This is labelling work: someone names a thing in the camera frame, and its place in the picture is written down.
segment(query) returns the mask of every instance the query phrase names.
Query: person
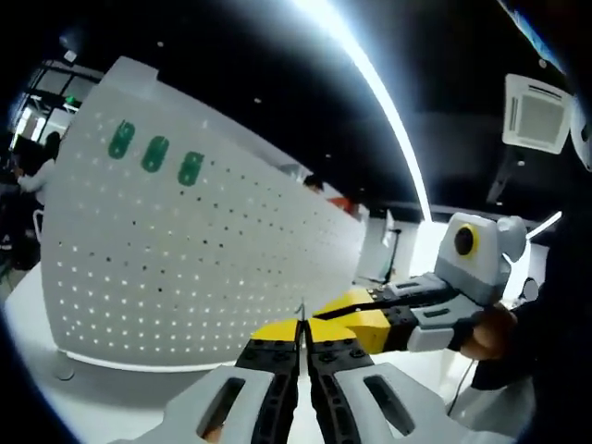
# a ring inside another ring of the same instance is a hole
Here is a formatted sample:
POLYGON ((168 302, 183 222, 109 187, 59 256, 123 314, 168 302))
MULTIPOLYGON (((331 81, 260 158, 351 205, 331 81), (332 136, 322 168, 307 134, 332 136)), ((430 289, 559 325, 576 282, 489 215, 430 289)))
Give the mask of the person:
POLYGON ((15 167, 14 175, 20 193, 6 203, 5 216, 0 224, 0 236, 3 236, 0 241, 0 250, 12 250, 23 227, 27 227, 32 220, 33 212, 44 209, 45 188, 56 166, 60 143, 58 132, 54 131, 47 136, 41 156, 41 166, 34 175, 25 175, 20 167, 15 167))
POLYGON ((320 194, 325 189, 323 180, 321 180, 316 174, 307 176, 306 179, 304 179, 303 185, 316 194, 320 194))
POLYGON ((493 379, 533 378, 536 408, 517 441, 520 444, 590 440, 590 227, 592 211, 564 214, 549 247, 545 284, 538 298, 511 312, 501 305, 485 311, 460 348, 463 355, 481 361, 474 388, 476 381, 482 384, 478 379, 485 374, 493 379))

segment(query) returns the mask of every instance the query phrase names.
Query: ceiling air conditioner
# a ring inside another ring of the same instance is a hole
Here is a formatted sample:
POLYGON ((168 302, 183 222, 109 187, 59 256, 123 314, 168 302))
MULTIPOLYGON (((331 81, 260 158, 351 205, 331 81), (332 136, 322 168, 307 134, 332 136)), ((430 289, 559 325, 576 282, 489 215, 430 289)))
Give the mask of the ceiling air conditioner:
POLYGON ((572 96, 542 81, 508 74, 502 140, 559 154, 570 130, 572 96))

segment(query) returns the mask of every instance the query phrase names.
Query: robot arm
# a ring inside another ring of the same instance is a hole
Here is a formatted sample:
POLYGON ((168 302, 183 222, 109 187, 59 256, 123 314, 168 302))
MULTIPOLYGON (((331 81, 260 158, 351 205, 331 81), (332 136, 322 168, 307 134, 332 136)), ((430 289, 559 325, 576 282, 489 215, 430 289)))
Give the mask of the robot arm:
POLYGON ((502 255, 520 257, 525 232, 519 218, 496 223, 455 215, 434 273, 352 290, 308 321, 260 328, 234 366, 218 367, 178 395, 163 423, 131 442, 205 443, 208 430, 221 427, 220 444, 286 443, 304 340, 312 404, 326 443, 387 444, 395 437, 412 444, 512 442, 454 422, 436 393, 393 365, 374 365, 369 354, 460 346, 475 317, 500 300, 510 274, 502 255))

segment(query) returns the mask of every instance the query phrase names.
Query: black ceiling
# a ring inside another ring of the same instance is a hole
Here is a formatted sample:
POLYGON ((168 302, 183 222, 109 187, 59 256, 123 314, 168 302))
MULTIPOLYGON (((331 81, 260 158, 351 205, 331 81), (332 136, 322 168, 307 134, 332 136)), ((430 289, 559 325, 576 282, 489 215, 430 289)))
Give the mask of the black ceiling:
MULTIPOLYGON (((431 204, 533 220, 564 205, 579 168, 571 143, 559 156, 509 148, 501 130, 506 74, 569 87, 555 68, 539 65, 495 0, 332 4, 399 109, 431 204), (487 203, 507 155, 525 165, 499 196, 503 206, 487 203)), ((370 89, 290 0, 170 0, 151 9, 106 2, 84 29, 81 64, 107 70, 125 55, 160 68, 161 81, 260 134, 344 194, 419 217, 409 209, 417 202, 411 176, 370 89)))

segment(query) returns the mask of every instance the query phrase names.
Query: green cutout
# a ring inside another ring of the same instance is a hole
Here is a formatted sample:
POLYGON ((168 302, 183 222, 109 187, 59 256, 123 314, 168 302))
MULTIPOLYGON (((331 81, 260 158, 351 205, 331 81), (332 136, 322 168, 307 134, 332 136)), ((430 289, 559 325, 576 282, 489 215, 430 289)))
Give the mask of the green cutout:
POLYGON ((149 173, 155 173, 160 169, 165 161, 165 155, 168 150, 168 139, 163 136, 156 136, 148 145, 146 154, 142 159, 142 168, 149 173))
POLYGON ((197 181, 197 177, 200 175, 200 169, 202 169, 202 162, 204 161, 204 155, 189 151, 185 154, 185 159, 181 164, 177 180, 181 185, 190 187, 197 181))
POLYGON ((121 159, 126 155, 128 148, 130 148, 131 139, 133 139, 135 133, 136 127, 126 120, 122 120, 115 130, 115 134, 113 134, 111 143, 109 143, 109 156, 114 159, 121 159))

